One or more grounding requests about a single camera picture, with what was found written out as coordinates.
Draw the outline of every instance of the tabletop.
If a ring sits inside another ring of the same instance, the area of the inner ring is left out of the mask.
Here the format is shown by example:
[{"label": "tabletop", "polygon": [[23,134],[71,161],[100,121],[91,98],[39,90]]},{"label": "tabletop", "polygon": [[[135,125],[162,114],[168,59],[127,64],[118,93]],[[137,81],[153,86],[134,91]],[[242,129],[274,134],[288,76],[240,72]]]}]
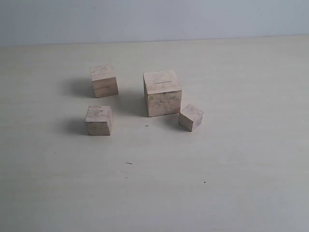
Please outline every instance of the tabletop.
[{"label": "tabletop", "polygon": [[[114,66],[95,98],[89,68]],[[144,72],[175,70],[182,108],[148,118]],[[309,36],[0,47],[6,232],[307,232]],[[111,136],[88,136],[90,105]]]}]

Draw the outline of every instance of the small wooden cube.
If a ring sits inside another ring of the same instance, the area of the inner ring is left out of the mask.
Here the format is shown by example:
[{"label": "small wooden cube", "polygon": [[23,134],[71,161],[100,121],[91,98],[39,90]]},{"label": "small wooden cube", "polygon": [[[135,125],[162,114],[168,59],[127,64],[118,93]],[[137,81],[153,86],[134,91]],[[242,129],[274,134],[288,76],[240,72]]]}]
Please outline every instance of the small wooden cube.
[{"label": "small wooden cube", "polygon": [[179,114],[179,124],[186,127],[189,131],[193,131],[202,123],[203,111],[195,106],[188,104]]},{"label": "small wooden cube", "polygon": [[112,110],[109,106],[89,106],[86,125],[89,135],[110,135],[112,132]]},{"label": "small wooden cube", "polygon": [[96,98],[118,94],[118,85],[111,64],[90,68],[90,75]]},{"label": "small wooden cube", "polygon": [[174,70],[145,72],[144,95],[149,117],[180,112],[182,88]]}]

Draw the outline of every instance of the tilted wooden cube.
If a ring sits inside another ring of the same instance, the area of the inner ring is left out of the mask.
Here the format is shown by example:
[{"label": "tilted wooden cube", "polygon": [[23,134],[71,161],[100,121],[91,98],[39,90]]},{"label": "tilted wooden cube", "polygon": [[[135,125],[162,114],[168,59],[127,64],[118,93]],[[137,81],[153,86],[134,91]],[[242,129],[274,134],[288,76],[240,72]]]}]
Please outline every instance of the tilted wooden cube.
[{"label": "tilted wooden cube", "polygon": [[179,114],[179,124],[186,127],[189,131],[193,131],[202,123],[203,111],[195,106],[188,104]]},{"label": "tilted wooden cube", "polygon": [[86,116],[89,135],[110,135],[112,132],[112,110],[109,106],[89,106]]},{"label": "tilted wooden cube", "polygon": [[96,98],[118,94],[118,85],[111,64],[90,68],[90,75]]},{"label": "tilted wooden cube", "polygon": [[144,95],[149,117],[180,112],[182,88],[174,70],[145,72]]}]

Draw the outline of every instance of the large wooden cube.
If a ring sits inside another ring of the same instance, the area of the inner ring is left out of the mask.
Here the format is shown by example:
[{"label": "large wooden cube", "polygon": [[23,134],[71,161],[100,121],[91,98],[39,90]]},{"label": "large wooden cube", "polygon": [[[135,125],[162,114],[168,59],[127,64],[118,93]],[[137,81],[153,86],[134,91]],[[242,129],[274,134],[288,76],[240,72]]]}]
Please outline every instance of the large wooden cube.
[{"label": "large wooden cube", "polygon": [[86,116],[89,135],[110,135],[112,132],[112,110],[109,106],[89,106]]},{"label": "large wooden cube", "polygon": [[118,94],[118,85],[111,64],[90,68],[90,75],[96,98]]},{"label": "large wooden cube", "polygon": [[149,117],[180,112],[182,88],[174,70],[145,72],[144,95]]},{"label": "large wooden cube", "polygon": [[203,114],[203,111],[188,104],[179,114],[179,124],[186,127],[189,131],[193,131],[202,123]]}]

